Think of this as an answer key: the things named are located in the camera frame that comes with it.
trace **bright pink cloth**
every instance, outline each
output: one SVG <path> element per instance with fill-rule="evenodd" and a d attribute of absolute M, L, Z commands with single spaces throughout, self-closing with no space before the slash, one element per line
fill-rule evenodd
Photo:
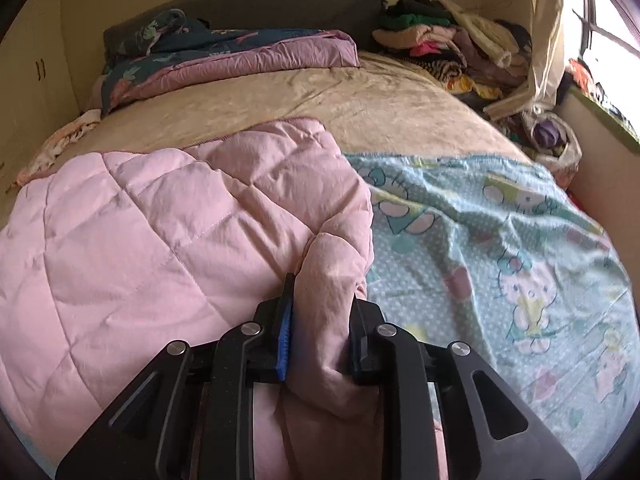
<path fill-rule="evenodd" d="M 286 386 L 254 395 L 256 478 L 380 478 L 378 390 L 342 374 L 371 221 L 316 120 L 73 158 L 0 232 L 0 404 L 57 463 L 169 341 L 220 338 L 296 272 Z"/>
<path fill-rule="evenodd" d="M 434 41 L 425 41 L 420 45 L 414 46 L 409 51 L 409 56 L 412 57 L 420 57 L 425 54 L 439 54 L 440 53 L 440 44 L 435 43 Z"/>
<path fill-rule="evenodd" d="M 167 67 L 122 94 L 111 95 L 110 110 L 117 106 L 191 86 L 243 75 L 299 68 L 359 67 L 351 37 L 340 30 L 315 36 L 290 38 L 243 52 L 220 54 Z"/>

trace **green clothing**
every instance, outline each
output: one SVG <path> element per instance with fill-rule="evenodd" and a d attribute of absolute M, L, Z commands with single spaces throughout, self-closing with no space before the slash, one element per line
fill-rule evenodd
<path fill-rule="evenodd" d="M 386 30 L 405 30 L 419 23 L 423 25 L 441 25 L 443 27 L 451 25 L 451 22 L 446 18 L 432 18 L 423 14 L 402 14 L 401 16 L 383 14 L 380 16 L 380 25 Z"/>

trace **window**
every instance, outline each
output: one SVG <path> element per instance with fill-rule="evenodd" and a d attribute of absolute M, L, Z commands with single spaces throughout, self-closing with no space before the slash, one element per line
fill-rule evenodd
<path fill-rule="evenodd" d="M 564 57 L 583 60 L 607 102 L 640 132 L 640 44 L 614 0 L 564 0 Z"/>

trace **window frame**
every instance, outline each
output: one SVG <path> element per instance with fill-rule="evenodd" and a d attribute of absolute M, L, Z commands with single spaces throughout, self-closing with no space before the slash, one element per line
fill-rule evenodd
<path fill-rule="evenodd" d="M 588 48 L 591 48 L 591 40 L 593 38 L 593 33 L 596 32 L 601 36 L 604 36 L 608 40 L 611 40 L 617 43 L 619 46 L 636 56 L 640 59 L 640 48 L 633 46 L 627 43 L 624 40 L 621 40 L 614 34 L 611 34 L 607 30 L 599 27 L 596 24 L 596 0 L 583 0 L 584 8 L 582 10 L 584 17 L 582 17 L 575 9 L 572 9 L 572 12 L 578 17 L 578 19 L 582 22 L 582 37 L 580 38 L 580 59 L 587 51 Z"/>

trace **pillow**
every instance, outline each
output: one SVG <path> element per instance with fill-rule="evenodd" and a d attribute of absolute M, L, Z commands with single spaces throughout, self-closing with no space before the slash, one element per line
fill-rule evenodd
<path fill-rule="evenodd" d="M 182 9 L 209 28 L 322 28 L 349 34 L 361 50 L 377 49 L 371 37 L 386 0 L 174 0 L 104 31 L 105 60 L 111 65 L 122 41 L 169 9 Z"/>

